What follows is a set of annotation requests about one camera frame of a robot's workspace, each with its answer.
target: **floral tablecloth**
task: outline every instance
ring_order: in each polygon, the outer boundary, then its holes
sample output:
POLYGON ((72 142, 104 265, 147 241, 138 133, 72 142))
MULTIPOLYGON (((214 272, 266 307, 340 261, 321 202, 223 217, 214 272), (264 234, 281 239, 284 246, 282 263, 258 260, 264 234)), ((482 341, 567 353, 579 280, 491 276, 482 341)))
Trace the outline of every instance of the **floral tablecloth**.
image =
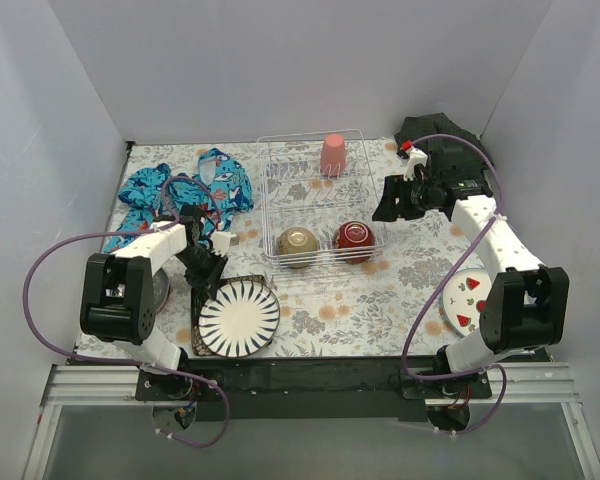
MULTIPOLYGON (((372 260, 347 266, 346 274, 323 276, 306 271, 290 272, 273 268, 262 247, 260 210, 260 168, 255 143, 214 145, 134 146, 124 179, 144 167, 166 162, 173 172, 192 173, 198 156, 211 147, 240 161, 251 178, 256 208, 234 217, 231 231, 240 244, 229 250, 224 277, 264 274, 281 306, 281 320, 273 342, 255 356, 360 356, 399 355, 407 332, 425 300, 452 263, 467 248, 462 232, 437 212, 411 222, 387 224, 388 245, 372 260)), ((376 188, 382 191, 385 175, 404 169, 390 139, 366 141, 376 188)), ((110 229, 115 230, 129 206, 117 201, 110 229)), ((471 256, 466 267, 481 266, 471 256)), ((171 295, 156 326, 192 356, 189 286, 184 267, 173 258, 165 265, 171 281, 171 295)), ((442 308, 426 315, 410 353, 430 355, 442 345, 459 340, 445 320, 442 308)), ((125 357, 123 351, 95 337, 80 334, 78 353, 98 357, 125 357)))

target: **dish rack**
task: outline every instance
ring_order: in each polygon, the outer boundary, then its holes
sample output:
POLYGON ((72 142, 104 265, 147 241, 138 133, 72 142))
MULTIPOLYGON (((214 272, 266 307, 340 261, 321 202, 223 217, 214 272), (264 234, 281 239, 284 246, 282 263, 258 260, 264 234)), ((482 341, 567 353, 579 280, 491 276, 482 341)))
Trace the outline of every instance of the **dish rack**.
POLYGON ((312 259, 311 267, 332 267, 344 260, 368 257, 387 244, 387 229, 371 216, 379 198, 362 132, 332 132, 261 137, 257 142, 263 169, 262 230, 266 258, 276 267, 312 259), (327 135, 345 139, 347 165, 338 178, 320 173, 320 155, 327 135), (365 223, 375 236, 375 245, 341 248, 333 246, 338 228, 349 221, 365 223), (318 240, 316 253, 281 255, 280 235, 291 227, 304 227, 318 240))

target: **striped plate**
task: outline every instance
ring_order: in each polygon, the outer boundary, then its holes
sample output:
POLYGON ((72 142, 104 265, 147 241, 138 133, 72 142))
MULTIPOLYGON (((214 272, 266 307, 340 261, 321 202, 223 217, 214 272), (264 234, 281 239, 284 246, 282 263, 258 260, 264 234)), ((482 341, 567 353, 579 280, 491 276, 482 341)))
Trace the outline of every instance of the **striped plate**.
POLYGON ((246 357, 267 345, 280 323, 280 305, 261 283, 228 283, 200 312, 200 336, 213 353, 246 357))

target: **blue cloth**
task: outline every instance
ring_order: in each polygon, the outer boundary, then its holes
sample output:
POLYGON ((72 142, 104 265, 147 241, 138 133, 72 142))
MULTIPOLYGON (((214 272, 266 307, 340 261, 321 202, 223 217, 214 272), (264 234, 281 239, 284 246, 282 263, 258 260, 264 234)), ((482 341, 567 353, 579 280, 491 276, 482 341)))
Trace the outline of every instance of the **blue cloth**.
MULTIPOLYGON (((229 155, 217 148, 212 148, 207 153, 200 155, 199 161, 214 158, 216 172, 208 185, 211 195, 220 209, 220 218, 215 211, 213 202, 202 189, 186 180, 175 180, 169 184, 168 190, 178 211, 184 204, 199 205, 206 212, 202 219, 204 226, 200 234, 200 243, 209 245, 209 237, 213 233, 215 224, 222 222, 222 231, 229 230, 231 220, 236 212, 253 209, 251 182, 244 167, 229 155)), ((153 219, 163 213, 168 213, 162 203, 160 191, 164 182, 171 176, 171 168, 166 163, 161 163, 156 168, 143 168, 131 175, 124 182, 118 192, 118 198, 131 206, 131 210, 122 220, 120 230, 143 230, 149 228, 153 219)), ((192 178, 202 182, 199 174, 192 178)), ((109 253, 122 248, 133 240, 132 237, 112 237, 104 247, 104 252, 109 253)))

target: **pink cup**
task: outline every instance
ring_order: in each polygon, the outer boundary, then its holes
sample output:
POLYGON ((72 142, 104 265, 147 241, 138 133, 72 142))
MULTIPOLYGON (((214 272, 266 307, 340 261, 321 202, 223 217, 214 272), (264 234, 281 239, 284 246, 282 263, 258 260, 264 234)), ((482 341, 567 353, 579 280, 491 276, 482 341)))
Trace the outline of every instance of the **pink cup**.
POLYGON ((344 137, 337 133, 329 135, 322 145, 320 172, 327 177, 339 177, 347 166, 347 147, 344 137))

